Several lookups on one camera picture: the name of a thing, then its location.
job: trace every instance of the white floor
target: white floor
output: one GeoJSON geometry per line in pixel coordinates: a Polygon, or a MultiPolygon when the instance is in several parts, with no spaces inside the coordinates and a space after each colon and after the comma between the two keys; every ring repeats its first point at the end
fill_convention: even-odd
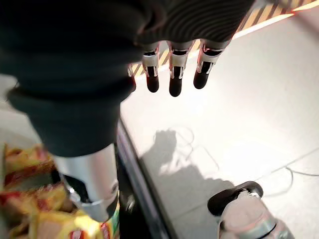
{"type": "Polygon", "coordinates": [[[182,239],[215,239],[206,202],[247,180],[295,237],[319,238],[319,42],[295,16],[235,39],[196,90],[188,60],[179,97],[148,92],[144,78],[121,114],[141,163],[182,239]]]}

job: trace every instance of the yellow and black striped tape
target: yellow and black striped tape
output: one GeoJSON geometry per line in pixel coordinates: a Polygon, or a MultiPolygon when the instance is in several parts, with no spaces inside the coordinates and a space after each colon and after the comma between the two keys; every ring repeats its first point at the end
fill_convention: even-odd
{"type": "MultiPolygon", "coordinates": [[[[281,0],[281,1],[290,9],[295,9],[297,7],[309,4],[317,0],[281,0]]],[[[279,16],[281,14],[286,14],[286,13],[289,13],[287,9],[282,8],[278,4],[268,4],[262,8],[256,8],[251,13],[246,15],[246,17],[243,19],[243,21],[239,25],[237,32],[247,29],[251,26],[254,26],[258,23],[266,21],[275,16],[279,16]]],[[[191,51],[195,51],[199,47],[200,47],[200,40],[196,40],[191,51]]],[[[166,49],[163,52],[159,53],[159,67],[168,63],[168,58],[169,58],[168,53],[169,53],[169,49],[166,49]]],[[[132,66],[132,70],[135,77],[140,76],[144,73],[143,66],[141,63],[134,64],[132,66]]]]}

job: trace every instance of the yellow snack package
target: yellow snack package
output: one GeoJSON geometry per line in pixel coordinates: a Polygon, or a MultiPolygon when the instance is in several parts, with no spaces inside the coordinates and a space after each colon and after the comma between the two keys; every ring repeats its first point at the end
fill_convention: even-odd
{"type": "Polygon", "coordinates": [[[20,237],[27,237],[27,232],[28,232],[28,227],[29,227],[29,221],[27,218],[23,219],[21,224],[13,227],[9,231],[9,238],[20,238],[20,237]]]}
{"type": "Polygon", "coordinates": [[[119,239],[119,206],[106,223],[99,223],[81,210],[74,214],[39,212],[31,217],[30,239],[119,239]]]}
{"type": "Polygon", "coordinates": [[[34,215],[39,211],[71,212],[73,209],[62,183],[25,192],[1,192],[0,207],[13,222],[19,222],[24,216],[34,215]]]}
{"type": "Polygon", "coordinates": [[[37,144],[30,149],[4,149],[5,179],[4,186],[8,189],[23,179],[52,172],[55,169],[52,156],[41,145],[37,144]]]}

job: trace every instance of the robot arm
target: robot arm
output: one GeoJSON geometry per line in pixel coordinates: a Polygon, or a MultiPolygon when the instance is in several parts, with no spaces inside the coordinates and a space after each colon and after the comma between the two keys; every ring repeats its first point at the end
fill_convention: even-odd
{"type": "Polygon", "coordinates": [[[117,203],[114,142],[120,103],[142,59],[157,91],[158,42],[170,45],[169,92],[178,96],[187,55],[202,47],[200,89],[254,0],[2,0],[0,72],[17,77],[10,103],[26,113],[71,200],[97,221],[117,203]]]}

